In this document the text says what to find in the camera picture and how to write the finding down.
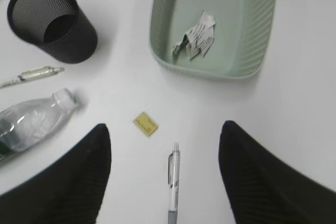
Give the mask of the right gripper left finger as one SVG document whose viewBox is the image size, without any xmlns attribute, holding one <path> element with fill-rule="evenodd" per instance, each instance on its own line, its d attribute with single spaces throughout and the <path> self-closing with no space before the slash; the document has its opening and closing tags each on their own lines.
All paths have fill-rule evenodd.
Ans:
<svg viewBox="0 0 336 224">
<path fill-rule="evenodd" d="M 111 141 L 96 125 L 59 160 L 1 195 L 1 223 L 96 223 L 111 171 Z"/>
</svg>

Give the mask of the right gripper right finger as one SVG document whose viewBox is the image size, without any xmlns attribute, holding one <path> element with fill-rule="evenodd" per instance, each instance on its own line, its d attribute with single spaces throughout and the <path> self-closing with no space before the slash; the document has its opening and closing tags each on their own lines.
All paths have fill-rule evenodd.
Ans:
<svg viewBox="0 0 336 224">
<path fill-rule="evenodd" d="M 335 192 L 274 156 L 234 121 L 222 127 L 218 162 L 236 223 L 335 223 Z"/>
</svg>

